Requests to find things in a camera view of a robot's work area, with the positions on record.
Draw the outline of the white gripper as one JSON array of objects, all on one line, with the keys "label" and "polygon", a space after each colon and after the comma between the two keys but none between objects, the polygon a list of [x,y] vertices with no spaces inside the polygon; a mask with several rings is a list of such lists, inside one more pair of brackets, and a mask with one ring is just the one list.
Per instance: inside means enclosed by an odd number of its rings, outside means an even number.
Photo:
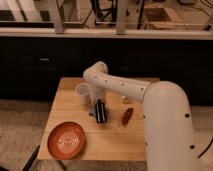
[{"label": "white gripper", "polygon": [[100,87],[91,87],[90,96],[91,96],[92,102],[96,103],[95,114],[96,114],[97,123],[106,123],[107,122],[106,109],[105,109],[105,104],[102,102],[102,101],[105,101],[106,99],[106,89],[100,88]]}]

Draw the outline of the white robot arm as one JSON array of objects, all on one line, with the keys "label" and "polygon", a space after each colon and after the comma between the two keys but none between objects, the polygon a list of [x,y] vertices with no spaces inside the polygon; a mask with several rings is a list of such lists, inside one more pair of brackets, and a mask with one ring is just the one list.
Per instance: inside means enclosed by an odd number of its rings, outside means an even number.
[{"label": "white robot arm", "polygon": [[108,89],[143,105],[148,171],[200,171],[190,105],[180,86],[112,76],[102,61],[87,68],[83,79],[94,99]]}]

